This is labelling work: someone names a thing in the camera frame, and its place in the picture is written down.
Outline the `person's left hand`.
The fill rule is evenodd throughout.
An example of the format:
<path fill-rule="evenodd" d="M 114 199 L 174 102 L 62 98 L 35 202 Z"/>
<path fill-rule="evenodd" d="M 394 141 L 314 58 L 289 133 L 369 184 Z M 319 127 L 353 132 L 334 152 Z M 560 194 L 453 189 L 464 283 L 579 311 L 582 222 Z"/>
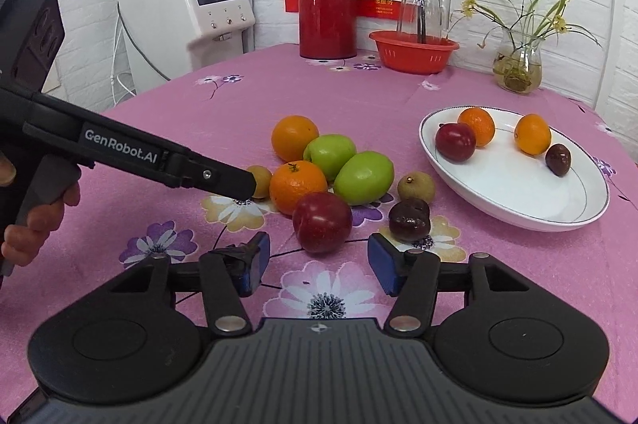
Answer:
<path fill-rule="evenodd" d="M 38 255 L 50 233 L 62 224 L 65 208 L 80 203 L 80 186 L 73 183 L 61 198 L 50 205 L 32 208 L 25 225 L 9 225 L 4 231 L 1 252 L 6 261 L 15 266 L 27 266 Z"/>

